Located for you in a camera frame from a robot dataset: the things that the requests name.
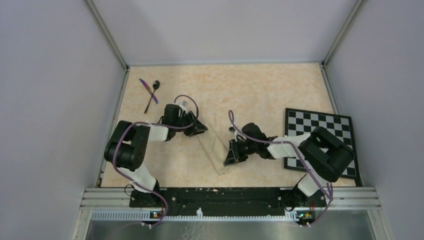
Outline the cream cloth napkin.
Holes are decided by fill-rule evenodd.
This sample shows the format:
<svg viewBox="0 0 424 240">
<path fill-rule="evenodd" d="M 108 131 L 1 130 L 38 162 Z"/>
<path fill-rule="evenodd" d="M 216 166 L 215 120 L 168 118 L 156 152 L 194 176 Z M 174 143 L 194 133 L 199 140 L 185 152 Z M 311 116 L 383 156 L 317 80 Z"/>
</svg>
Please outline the cream cloth napkin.
<svg viewBox="0 0 424 240">
<path fill-rule="evenodd" d="M 219 176 L 229 174 L 235 169 L 233 165 L 224 166 L 229 144 L 224 144 L 213 128 L 197 135 L 196 138 Z"/>
</svg>

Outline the iridescent purple knife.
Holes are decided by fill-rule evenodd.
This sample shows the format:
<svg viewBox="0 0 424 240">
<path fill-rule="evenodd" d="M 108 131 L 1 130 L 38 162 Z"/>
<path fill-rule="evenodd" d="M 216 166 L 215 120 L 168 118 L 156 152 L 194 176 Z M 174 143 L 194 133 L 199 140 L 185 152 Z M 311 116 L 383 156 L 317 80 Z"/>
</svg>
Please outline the iridescent purple knife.
<svg viewBox="0 0 424 240">
<path fill-rule="evenodd" d="M 143 79 L 139 78 L 139 81 L 141 82 L 141 84 L 144 86 L 144 88 L 147 90 L 147 92 L 151 95 L 151 93 L 153 92 L 153 85 L 152 87 L 150 87 L 146 81 L 144 81 Z M 156 95 L 153 95 L 153 100 L 156 104 L 159 103 L 158 98 L 156 97 Z"/>
</svg>

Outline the black spoon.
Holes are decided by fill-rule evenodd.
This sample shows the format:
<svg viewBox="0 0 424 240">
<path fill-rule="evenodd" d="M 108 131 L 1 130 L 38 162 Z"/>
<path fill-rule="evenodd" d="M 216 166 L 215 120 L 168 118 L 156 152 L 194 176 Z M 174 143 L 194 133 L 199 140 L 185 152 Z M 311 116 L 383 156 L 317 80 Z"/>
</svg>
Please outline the black spoon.
<svg viewBox="0 0 424 240">
<path fill-rule="evenodd" d="M 149 102 L 148 102 L 148 104 L 147 104 L 147 106 L 146 106 L 146 108 L 145 108 L 145 110 L 144 110 L 144 113 L 145 113 L 145 114 L 147 113 L 147 111 L 148 111 L 148 109 L 149 109 L 149 107 L 150 107 L 150 104 L 151 104 L 151 101 L 152 101 L 152 99 L 153 99 L 154 93 L 156 92 L 156 90 L 157 90 L 157 89 L 159 89 L 159 88 L 160 88 L 160 81 L 159 81 L 159 80 L 155 80 L 155 81 L 153 82 L 152 87 L 153 87 L 153 92 L 150 94 Z"/>
</svg>

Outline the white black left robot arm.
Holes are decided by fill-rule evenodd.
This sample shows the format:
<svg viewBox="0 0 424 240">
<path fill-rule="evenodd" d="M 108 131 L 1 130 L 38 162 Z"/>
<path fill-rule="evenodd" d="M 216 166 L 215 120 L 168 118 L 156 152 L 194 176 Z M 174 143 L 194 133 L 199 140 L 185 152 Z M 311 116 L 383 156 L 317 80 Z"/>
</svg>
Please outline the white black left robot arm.
<svg viewBox="0 0 424 240">
<path fill-rule="evenodd" d="M 106 144 L 103 157 L 116 166 L 130 181 L 141 200 L 149 207 L 160 202 L 160 193 L 155 190 L 159 184 L 148 171 L 144 158 L 149 142 L 170 141 L 178 132 L 187 137 L 203 134 L 208 128 L 196 119 L 196 115 L 180 104 L 170 103 L 165 106 L 164 114 L 156 124 L 134 124 L 121 120 Z"/>
</svg>

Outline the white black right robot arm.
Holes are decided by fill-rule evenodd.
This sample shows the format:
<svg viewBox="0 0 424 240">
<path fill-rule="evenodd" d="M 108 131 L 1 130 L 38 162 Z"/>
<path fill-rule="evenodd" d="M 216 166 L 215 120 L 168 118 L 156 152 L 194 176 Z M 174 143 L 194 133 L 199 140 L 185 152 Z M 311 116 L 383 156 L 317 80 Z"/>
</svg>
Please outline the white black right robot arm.
<svg viewBox="0 0 424 240">
<path fill-rule="evenodd" d="M 283 196 L 287 207 L 307 206 L 316 192 L 321 192 L 323 197 L 330 196 L 332 183 L 355 158 L 351 147 L 321 126 L 297 136 L 268 137 L 252 122 L 242 129 L 230 127 L 229 131 L 235 137 L 229 141 L 224 166 L 245 162 L 253 154 L 268 160 L 300 160 L 307 173 Z"/>
</svg>

